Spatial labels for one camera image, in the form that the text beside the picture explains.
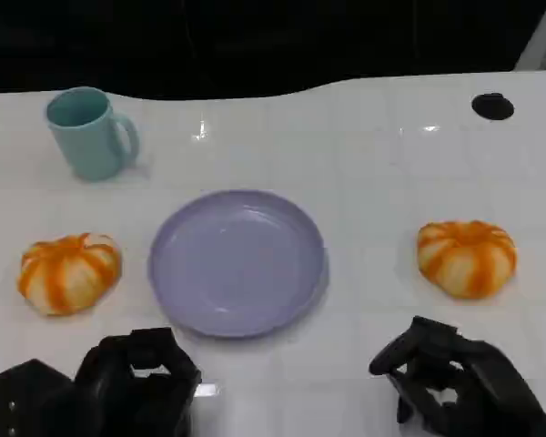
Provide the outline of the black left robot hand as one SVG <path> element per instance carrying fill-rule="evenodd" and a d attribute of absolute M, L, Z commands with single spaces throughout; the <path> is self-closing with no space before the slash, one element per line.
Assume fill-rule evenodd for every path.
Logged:
<path fill-rule="evenodd" d="M 168 327 L 103 338 L 75 377 L 94 404 L 99 436 L 188 436 L 199 383 L 199 368 Z"/>

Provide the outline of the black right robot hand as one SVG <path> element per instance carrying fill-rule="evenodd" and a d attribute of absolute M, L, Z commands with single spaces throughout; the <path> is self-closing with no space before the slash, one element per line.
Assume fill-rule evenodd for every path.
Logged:
<path fill-rule="evenodd" d="M 511 361 L 483 340 L 416 316 L 370 362 L 399 394 L 397 422 L 435 436 L 528 436 L 545 412 Z"/>

